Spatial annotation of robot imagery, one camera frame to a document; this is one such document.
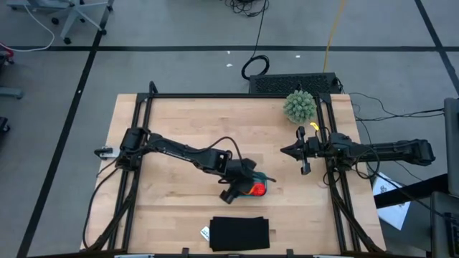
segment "white label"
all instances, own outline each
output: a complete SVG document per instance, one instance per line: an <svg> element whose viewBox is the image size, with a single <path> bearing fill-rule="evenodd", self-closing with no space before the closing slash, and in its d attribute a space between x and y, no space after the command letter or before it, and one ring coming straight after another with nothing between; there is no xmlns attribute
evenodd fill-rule
<svg viewBox="0 0 459 258"><path fill-rule="evenodd" d="M205 226L203 229L201 229L201 235L202 235L207 241L210 241L209 227Z"/></svg>

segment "black towel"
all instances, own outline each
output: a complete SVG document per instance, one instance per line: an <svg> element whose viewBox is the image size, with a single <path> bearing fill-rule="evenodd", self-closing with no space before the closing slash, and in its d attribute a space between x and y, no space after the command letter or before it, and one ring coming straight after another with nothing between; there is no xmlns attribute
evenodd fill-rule
<svg viewBox="0 0 459 258"><path fill-rule="evenodd" d="M270 248L269 220L214 217L210 221L210 248L216 251L242 251Z"/></svg>

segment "wooden table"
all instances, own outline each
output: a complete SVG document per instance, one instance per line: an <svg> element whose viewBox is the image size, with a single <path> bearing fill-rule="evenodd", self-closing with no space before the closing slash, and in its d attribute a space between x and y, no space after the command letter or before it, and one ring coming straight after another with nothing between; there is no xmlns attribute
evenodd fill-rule
<svg viewBox="0 0 459 258"><path fill-rule="evenodd" d="M135 95L118 96L107 145L120 145L131 125L135 99ZM332 95L332 100L338 131L359 142L349 96ZM330 191L322 181L324 159L310 159L312 172L302 176L301 163L279 151L296 141L298 127L284 116L282 106L282 99L154 99L149 125L152 132L195 148L207 147L224 135L231 136L242 156L257 162L256 171L278 182L270 182L268 194L262 198L239 198L228 205L219 198L227 188L217 183L219 177L202 173L186 161L150 153L143 157L128 251L177 254L188 247L192 254L212 253L209 242L199 232L213 216L264 216L270 221L271 248L240 253L285 254L286 249L293 249L295 254L338 254ZM325 105L323 111L328 122ZM305 127L307 135L314 134L310 125ZM229 141L215 148L235 153ZM99 176L98 183L109 171ZM120 175L121 172L108 180L95 197L87 228L90 244L113 217ZM385 249L370 182L352 171L348 172L348 182L357 221ZM344 217L343 222L346 244L352 249ZM124 222L120 224L117 247L123 228Z"/></svg>

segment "white wire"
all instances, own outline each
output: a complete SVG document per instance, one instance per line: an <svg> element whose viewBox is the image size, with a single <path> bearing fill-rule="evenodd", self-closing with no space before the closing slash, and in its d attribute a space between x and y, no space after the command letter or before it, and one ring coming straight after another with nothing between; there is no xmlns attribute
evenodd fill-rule
<svg viewBox="0 0 459 258"><path fill-rule="evenodd" d="M46 28L45 25L43 25L41 22L39 22L39 20L37 20L37 18L35 18L35 16L33 16L33 14L29 11L29 9L27 8L26 5L24 5L25 9L27 10L27 12L29 13L30 17L32 17L38 24L42 25L43 28L45 28L48 32L51 33L52 35L52 39L51 39L51 42L46 46L46 47L41 47L41 48L37 48L37 49L12 49L10 47L7 47L5 46L4 44L2 44L0 42L0 46L2 46L3 48L7 49L7 50L11 50L11 51L15 51L15 52L33 52L33 51L39 51L39 50L46 50L48 49L49 47L51 47L52 43L55 41L55 34L52 33L51 30L49 30L48 28Z"/></svg>

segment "green cactus toy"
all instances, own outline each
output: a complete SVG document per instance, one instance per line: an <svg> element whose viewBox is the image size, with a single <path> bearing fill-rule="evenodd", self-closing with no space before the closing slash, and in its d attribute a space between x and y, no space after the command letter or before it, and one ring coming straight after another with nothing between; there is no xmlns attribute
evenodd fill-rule
<svg viewBox="0 0 459 258"><path fill-rule="evenodd" d="M311 94L296 90L287 96L284 104L284 114L295 124L304 124L316 115L316 104Z"/></svg>

